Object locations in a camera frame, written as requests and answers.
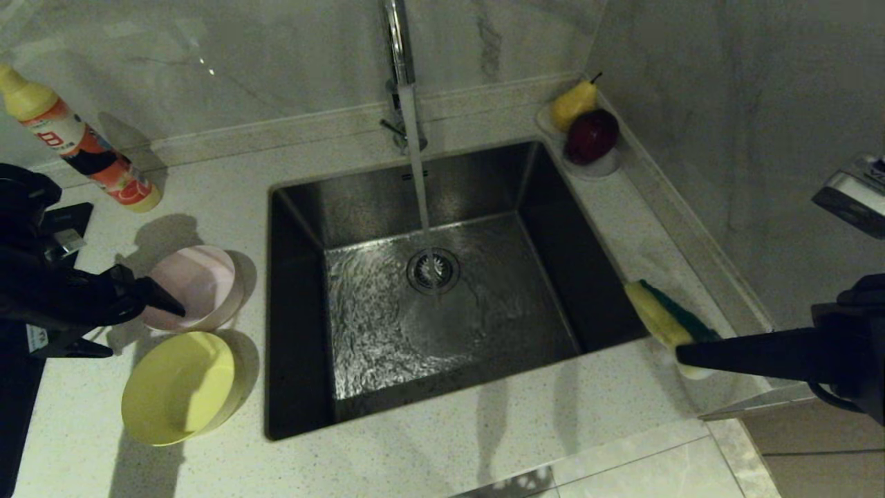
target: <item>yellow pear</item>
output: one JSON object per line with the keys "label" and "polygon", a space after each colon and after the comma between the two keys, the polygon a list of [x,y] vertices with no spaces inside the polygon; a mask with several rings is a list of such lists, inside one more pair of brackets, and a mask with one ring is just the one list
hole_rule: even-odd
{"label": "yellow pear", "polygon": [[578,116],[596,109],[596,79],[581,80],[574,88],[557,97],[550,105],[550,120],[559,131],[566,133]]}

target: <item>apple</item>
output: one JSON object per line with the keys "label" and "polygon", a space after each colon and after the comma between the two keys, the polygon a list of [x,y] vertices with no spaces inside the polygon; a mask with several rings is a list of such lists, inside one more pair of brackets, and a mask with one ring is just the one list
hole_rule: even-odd
{"label": "apple", "polygon": [[618,142],[618,120],[603,109],[584,113],[568,129],[566,158],[579,166],[586,166],[603,157]]}

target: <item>water stream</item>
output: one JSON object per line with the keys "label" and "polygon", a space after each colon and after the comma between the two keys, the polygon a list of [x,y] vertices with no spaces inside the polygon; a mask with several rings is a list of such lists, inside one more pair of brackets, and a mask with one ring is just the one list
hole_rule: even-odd
{"label": "water stream", "polygon": [[[415,181],[415,193],[418,195],[418,211],[421,217],[421,235],[424,240],[428,240],[430,219],[427,216],[427,191],[424,187],[424,167],[421,165],[421,138],[418,133],[418,115],[415,105],[414,85],[399,86],[399,102],[400,109],[403,112],[403,121],[405,121],[406,140],[409,143],[409,161],[412,163],[412,178]],[[435,280],[442,275],[443,269],[436,264],[436,259],[431,247],[428,247],[425,251],[427,261],[429,261],[430,264],[430,270],[434,273],[433,277],[429,280],[431,284],[435,284]]]}

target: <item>sink basin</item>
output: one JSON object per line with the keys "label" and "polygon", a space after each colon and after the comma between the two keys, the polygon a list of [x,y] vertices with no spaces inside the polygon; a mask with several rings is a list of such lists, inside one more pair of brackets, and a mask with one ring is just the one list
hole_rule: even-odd
{"label": "sink basin", "polygon": [[543,144],[279,188],[270,198],[272,440],[646,332]]}

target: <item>drain strainer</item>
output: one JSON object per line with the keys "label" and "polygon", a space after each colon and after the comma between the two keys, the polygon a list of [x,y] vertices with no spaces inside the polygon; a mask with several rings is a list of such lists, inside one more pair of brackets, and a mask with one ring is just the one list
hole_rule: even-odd
{"label": "drain strainer", "polygon": [[458,283],[461,265],[458,258],[440,247],[422,249],[409,260],[406,270],[409,284],[424,294],[443,294]]}

